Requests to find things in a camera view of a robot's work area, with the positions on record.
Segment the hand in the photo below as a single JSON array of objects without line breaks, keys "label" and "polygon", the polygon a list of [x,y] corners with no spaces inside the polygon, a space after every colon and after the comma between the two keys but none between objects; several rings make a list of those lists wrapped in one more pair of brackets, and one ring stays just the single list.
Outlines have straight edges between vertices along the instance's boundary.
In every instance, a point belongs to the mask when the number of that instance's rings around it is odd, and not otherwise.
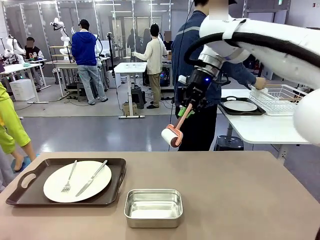
[{"label": "hand", "polygon": [[256,81],[255,81],[255,84],[253,86],[258,90],[262,90],[262,89],[264,89],[266,87],[266,85],[267,85],[267,82],[266,82],[265,78],[257,77]]}]

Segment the wire basket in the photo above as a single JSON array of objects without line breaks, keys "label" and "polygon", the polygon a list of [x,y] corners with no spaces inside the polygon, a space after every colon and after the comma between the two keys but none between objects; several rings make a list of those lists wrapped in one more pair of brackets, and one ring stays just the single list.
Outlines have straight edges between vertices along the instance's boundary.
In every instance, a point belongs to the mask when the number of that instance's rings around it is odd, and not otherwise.
[{"label": "wire basket", "polygon": [[263,90],[252,87],[249,99],[270,116],[292,116],[307,93],[285,84],[267,85]]}]

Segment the denim shirt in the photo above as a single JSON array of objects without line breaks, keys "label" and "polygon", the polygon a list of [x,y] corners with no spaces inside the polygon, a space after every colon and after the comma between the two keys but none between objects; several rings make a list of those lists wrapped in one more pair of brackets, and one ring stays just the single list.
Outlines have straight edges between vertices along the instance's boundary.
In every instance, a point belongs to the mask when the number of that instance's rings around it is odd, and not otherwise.
[{"label": "denim shirt", "polygon": [[[176,85],[176,87],[184,86],[180,82],[176,84],[176,82],[178,81],[178,77],[180,75],[186,77],[190,76],[194,69],[192,65],[189,65],[184,61],[184,56],[189,46],[200,38],[199,29],[201,23],[205,18],[206,15],[203,12],[195,10],[191,17],[187,20],[186,24],[180,27],[179,32],[177,33],[172,43],[172,71],[174,84]],[[199,47],[192,53],[191,58],[198,59],[202,50],[203,47]],[[246,86],[247,84],[256,83],[256,77],[251,72],[249,72],[242,63],[233,64],[230,62],[225,62],[221,67],[219,75],[217,76],[217,80],[219,82],[222,78],[223,73],[227,74],[230,78],[235,79],[239,84],[244,86]],[[205,94],[205,98],[207,100],[207,107],[219,104],[221,100],[221,85],[212,82]],[[176,91],[175,89],[174,101],[176,106],[179,106],[181,104],[178,99],[178,91]]]}]

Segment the lime green clothing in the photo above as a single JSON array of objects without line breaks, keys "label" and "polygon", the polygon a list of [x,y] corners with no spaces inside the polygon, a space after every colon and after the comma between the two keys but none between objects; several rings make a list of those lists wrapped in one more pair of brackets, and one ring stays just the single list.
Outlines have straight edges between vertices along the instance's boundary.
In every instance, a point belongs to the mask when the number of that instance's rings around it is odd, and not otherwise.
[{"label": "lime green clothing", "polygon": [[10,98],[10,96],[7,93],[7,89],[0,82],[0,101],[7,100],[9,98]]},{"label": "lime green clothing", "polygon": [[16,149],[16,143],[23,147],[31,141],[21,124],[11,98],[0,100],[0,118],[6,127],[0,125],[0,146],[6,154],[11,154]]}]

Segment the person in blue hoodie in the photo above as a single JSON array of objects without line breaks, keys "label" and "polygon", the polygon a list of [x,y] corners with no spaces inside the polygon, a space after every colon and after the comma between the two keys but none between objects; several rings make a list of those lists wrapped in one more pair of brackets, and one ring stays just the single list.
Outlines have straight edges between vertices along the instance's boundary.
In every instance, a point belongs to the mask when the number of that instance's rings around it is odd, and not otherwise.
[{"label": "person in blue hoodie", "polygon": [[[209,8],[219,7],[222,1],[213,0],[194,0],[194,11],[191,17],[182,25],[175,36],[172,48],[172,71],[175,85],[175,115],[178,117],[180,111],[180,99],[182,96],[177,91],[178,87],[182,87],[182,83],[178,82],[180,75],[190,76],[193,66],[188,65],[184,61],[184,56],[189,46],[200,38],[199,29],[203,20],[209,15]],[[236,4],[235,0],[228,0],[229,5]],[[198,59],[203,47],[195,50],[191,58]],[[263,77],[255,77],[250,73],[242,63],[232,64],[225,62],[221,68],[218,80],[222,74],[226,73],[229,77],[235,79],[241,85],[254,85],[261,90],[266,85]],[[206,107],[196,112],[194,115],[186,119],[180,130],[183,133],[183,140],[179,147],[179,151],[209,151],[210,146],[215,138],[217,107],[221,101],[221,85],[212,82],[206,92]]]},{"label": "person in blue hoodie", "polygon": [[95,105],[96,100],[91,90],[90,79],[93,80],[97,89],[98,96],[101,102],[106,102],[104,86],[99,77],[99,70],[97,66],[97,58],[95,53],[96,37],[89,32],[89,22],[82,19],[79,23],[80,31],[72,36],[72,56],[78,66],[78,72],[84,86],[86,97],[90,105]]}]

